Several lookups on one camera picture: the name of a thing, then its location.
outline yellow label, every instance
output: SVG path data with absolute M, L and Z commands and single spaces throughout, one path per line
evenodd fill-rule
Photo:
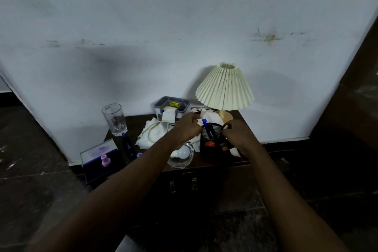
M 169 105 L 171 107 L 178 107 L 178 103 L 177 102 L 169 102 Z

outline drinking glass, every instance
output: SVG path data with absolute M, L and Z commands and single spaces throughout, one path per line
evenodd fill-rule
M 102 109 L 109 129 L 116 137 L 127 132 L 126 120 L 120 104 L 110 104 Z

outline black mesh pen holder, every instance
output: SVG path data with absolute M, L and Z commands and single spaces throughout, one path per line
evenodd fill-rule
M 202 126 L 201 132 L 201 155 L 207 157 L 223 157 L 228 156 L 229 151 L 222 151 L 220 147 L 221 143 L 224 143 L 225 138 L 221 134 L 223 126 L 217 123 L 208 123 L 208 126 L 212 125 L 214 132 L 218 133 L 218 141 L 214 141 L 207 133 L 205 126 Z

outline cabinet handle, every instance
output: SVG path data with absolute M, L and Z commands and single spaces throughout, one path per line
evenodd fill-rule
M 192 178 L 192 190 L 197 190 L 197 178 Z
M 170 187 L 170 192 L 171 192 L 172 194 L 176 192 L 176 190 L 175 190 L 175 182 L 174 182 L 174 181 L 171 181 L 171 182 L 169 183 L 169 187 Z

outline floor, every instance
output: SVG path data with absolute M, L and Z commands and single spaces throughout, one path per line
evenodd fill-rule
M 378 251 L 373 166 L 337 149 L 272 153 L 297 191 L 349 249 Z M 23 106 L 0 108 L 0 251 L 23 251 L 90 193 Z M 117 251 L 277 250 L 261 199 L 248 210 L 128 230 Z

